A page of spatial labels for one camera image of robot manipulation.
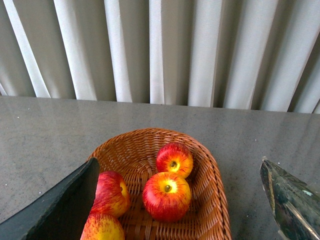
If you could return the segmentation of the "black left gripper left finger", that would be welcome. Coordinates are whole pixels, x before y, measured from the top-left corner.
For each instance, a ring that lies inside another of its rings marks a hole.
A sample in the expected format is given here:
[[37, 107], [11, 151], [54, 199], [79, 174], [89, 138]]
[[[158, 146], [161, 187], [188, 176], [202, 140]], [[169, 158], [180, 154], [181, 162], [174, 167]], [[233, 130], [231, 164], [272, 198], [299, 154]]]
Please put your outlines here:
[[0, 224], [2, 240], [79, 240], [96, 196], [100, 165], [91, 158]]

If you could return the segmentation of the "worn left gripper right finger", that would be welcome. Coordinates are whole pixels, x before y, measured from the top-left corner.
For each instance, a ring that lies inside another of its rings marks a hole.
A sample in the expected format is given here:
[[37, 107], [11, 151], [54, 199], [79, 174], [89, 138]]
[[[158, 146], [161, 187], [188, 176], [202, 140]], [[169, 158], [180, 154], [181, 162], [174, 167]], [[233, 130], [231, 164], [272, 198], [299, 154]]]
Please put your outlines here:
[[320, 193], [266, 157], [260, 177], [279, 235], [284, 240], [318, 240]]

